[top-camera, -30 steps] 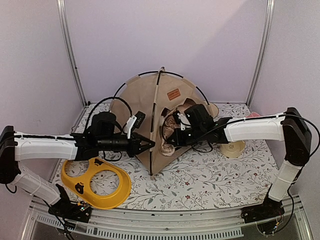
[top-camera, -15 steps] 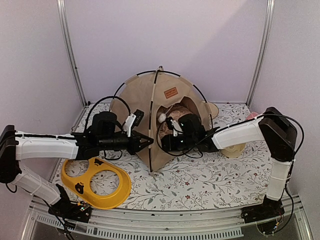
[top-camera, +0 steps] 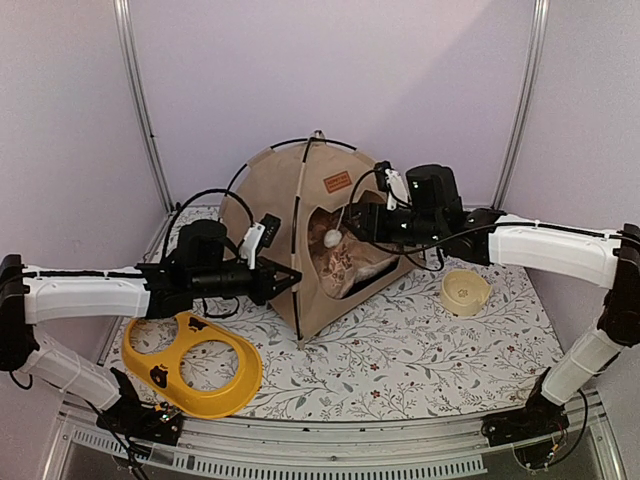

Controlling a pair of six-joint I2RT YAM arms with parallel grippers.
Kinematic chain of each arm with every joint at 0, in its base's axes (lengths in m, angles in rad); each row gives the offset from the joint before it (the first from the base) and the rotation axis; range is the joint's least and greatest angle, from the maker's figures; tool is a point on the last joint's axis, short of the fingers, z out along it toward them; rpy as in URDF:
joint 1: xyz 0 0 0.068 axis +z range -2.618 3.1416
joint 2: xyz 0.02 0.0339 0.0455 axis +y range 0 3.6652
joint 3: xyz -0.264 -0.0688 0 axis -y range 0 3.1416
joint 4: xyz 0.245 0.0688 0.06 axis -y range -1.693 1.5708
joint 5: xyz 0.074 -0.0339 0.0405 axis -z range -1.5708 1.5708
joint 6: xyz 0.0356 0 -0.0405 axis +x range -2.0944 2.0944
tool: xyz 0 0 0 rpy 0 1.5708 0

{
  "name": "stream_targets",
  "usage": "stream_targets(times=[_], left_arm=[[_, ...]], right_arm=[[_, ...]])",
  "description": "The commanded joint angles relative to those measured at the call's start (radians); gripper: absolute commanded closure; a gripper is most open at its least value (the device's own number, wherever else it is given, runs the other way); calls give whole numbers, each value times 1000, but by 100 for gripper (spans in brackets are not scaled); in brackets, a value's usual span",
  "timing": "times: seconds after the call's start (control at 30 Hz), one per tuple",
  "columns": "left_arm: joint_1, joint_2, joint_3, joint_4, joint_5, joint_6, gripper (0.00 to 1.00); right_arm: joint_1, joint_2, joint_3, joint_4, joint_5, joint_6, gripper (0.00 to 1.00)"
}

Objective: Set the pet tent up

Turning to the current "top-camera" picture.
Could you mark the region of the white fluffy cushion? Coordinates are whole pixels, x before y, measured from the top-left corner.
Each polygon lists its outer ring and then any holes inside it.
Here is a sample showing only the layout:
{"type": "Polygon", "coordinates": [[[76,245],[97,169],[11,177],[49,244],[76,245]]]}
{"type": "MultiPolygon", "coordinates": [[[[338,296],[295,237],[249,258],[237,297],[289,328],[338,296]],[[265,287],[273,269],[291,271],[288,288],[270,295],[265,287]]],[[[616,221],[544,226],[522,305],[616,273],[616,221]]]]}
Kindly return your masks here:
{"type": "Polygon", "coordinates": [[[372,245],[359,241],[342,220],[340,231],[343,238],[338,246],[327,249],[324,236],[333,228],[340,215],[340,209],[328,212],[318,208],[311,215],[308,224],[308,248],[312,264],[325,293],[334,299],[350,295],[355,287],[364,287],[365,282],[394,265],[397,255],[382,252],[372,245]]]}

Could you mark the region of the black tent pole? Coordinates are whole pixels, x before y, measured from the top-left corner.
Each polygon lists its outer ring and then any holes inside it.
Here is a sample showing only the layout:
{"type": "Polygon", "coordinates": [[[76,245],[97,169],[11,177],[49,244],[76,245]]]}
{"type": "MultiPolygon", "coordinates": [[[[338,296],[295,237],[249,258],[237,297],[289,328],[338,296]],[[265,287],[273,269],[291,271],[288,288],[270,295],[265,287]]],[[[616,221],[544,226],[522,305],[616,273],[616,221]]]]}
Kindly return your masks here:
{"type": "MultiPolygon", "coordinates": [[[[302,188],[305,183],[305,175],[307,169],[307,161],[309,157],[310,150],[312,145],[317,141],[324,140],[324,133],[321,130],[315,130],[311,136],[307,139],[306,145],[303,151],[303,155],[301,158],[301,168],[299,171],[298,184],[296,187],[295,197],[294,197],[294,206],[293,206],[293,215],[292,215],[292,223],[291,223],[291,266],[300,271],[301,267],[298,265],[298,254],[301,251],[301,240],[300,234],[302,233],[302,220],[300,219],[300,208],[301,208],[301,196],[302,196],[302,188]]],[[[303,334],[300,326],[300,307],[299,307],[299,287],[298,285],[294,285],[291,288],[291,298],[292,298],[292,307],[294,314],[294,330],[296,335],[296,342],[299,347],[303,345],[303,334]]]]}
{"type": "Polygon", "coordinates": [[[255,217],[270,213],[290,223],[295,212],[307,219],[318,207],[332,212],[346,205],[356,181],[374,163],[359,150],[327,141],[267,148],[248,161],[236,194],[255,217]]]}

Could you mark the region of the beige fabric pet tent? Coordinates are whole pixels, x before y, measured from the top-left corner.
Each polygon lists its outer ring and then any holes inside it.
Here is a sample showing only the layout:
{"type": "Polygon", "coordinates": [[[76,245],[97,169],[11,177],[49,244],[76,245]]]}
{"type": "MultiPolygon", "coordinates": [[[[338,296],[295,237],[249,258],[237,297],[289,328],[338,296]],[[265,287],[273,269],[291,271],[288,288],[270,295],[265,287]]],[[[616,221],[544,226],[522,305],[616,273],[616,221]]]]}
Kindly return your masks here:
{"type": "Polygon", "coordinates": [[[346,228],[357,206],[386,203],[374,164],[356,147],[316,131],[266,148],[231,182],[256,219],[271,214],[281,221],[262,254],[302,279],[269,303],[300,345],[413,268],[390,246],[375,248],[346,228]]]}

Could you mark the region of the cream ceramic pet bowl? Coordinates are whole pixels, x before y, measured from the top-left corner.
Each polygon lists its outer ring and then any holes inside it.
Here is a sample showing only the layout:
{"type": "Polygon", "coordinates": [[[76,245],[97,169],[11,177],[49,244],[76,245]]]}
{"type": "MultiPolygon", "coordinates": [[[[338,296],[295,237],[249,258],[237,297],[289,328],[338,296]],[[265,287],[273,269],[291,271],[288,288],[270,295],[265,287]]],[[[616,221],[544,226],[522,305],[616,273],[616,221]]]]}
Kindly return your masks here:
{"type": "Polygon", "coordinates": [[[458,317],[473,317],[481,312],[492,293],[491,285],[472,270],[453,270],[441,283],[443,308],[458,317]]]}

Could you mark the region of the yellow double bowl holder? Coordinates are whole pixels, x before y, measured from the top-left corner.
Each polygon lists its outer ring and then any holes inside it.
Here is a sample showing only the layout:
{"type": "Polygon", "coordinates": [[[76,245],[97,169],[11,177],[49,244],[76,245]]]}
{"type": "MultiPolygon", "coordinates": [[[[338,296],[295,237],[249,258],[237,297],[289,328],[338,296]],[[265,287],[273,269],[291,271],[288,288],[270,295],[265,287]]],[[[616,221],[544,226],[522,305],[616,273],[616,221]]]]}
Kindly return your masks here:
{"type": "Polygon", "coordinates": [[[121,355],[128,372],[158,397],[200,419],[241,411],[263,378],[254,345],[192,313],[164,321],[131,321],[121,355]]]}

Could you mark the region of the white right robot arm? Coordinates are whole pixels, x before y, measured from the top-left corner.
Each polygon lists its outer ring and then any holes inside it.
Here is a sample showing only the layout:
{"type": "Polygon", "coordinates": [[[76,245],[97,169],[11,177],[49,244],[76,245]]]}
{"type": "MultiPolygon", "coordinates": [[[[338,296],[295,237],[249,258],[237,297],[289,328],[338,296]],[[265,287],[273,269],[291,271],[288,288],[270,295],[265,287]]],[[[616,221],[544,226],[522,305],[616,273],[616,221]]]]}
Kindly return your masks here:
{"type": "Polygon", "coordinates": [[[639,342],[639,228],[587,230],[529,220],[502,210],[467,210],[454,172],[438,164],[400,175],[388,162],[370,175],[383,203],[350,199],[347,228],[396,255],[439,248],[476,265],[514,265],[573,277],[606,289],[603,311],[569,352],[537,381],[517,427],[537,436],[588,380],[639,342]]]}

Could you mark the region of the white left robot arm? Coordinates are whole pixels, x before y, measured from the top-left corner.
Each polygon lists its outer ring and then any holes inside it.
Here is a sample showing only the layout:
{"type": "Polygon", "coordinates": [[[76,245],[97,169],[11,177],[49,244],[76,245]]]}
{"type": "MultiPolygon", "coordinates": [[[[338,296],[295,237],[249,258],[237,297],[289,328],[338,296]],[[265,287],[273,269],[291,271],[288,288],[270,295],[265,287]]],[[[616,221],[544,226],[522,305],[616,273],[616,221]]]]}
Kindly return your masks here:
{"type": "Polygon", "coordinates": [[[180,228],[175,248],[156,263],[113,271],[46,270],[18,254],[1,262],[1,369],[34,374],[108,411],[128,434],[148,426],[148,412],[128,377],[37,335],[37,324],[74,317],[164,319],[198,299],[246,296],[262,305],[302,279],[300,272],[260,256],[279,226],[250,226],[239,246],[215,220],[180,228]]]}

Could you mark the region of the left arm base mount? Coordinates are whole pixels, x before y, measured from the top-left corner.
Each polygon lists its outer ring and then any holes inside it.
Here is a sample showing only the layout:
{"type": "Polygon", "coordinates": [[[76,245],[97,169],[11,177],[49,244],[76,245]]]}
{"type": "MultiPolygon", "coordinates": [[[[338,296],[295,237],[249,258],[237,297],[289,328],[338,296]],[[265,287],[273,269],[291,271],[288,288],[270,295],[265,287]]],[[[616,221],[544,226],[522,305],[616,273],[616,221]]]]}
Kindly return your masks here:
{"type": "Polygon", "coordinates": [[[163,421],[165,411],[144,404],[124,372],[111,368],[110,373],[117,381],[120,397],[113,406],[100,410],[96,425],[126,437],[176,446],[184,423],[182,415],[163,421]]]}

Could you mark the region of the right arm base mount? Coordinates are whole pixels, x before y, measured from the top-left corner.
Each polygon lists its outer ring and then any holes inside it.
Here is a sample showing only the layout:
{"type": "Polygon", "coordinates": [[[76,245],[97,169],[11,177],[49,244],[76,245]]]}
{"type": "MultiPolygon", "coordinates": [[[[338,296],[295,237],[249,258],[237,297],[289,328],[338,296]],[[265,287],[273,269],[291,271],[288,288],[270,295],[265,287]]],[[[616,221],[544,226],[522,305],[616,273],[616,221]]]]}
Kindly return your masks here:
{"type": "Polygon", "coordinates": [[[490,446],[499,446],[561,432],[568,427],[564,407],[546,399],[541,385],[536,384],[522,407],[486,415],[480,432],[490,446]]]}

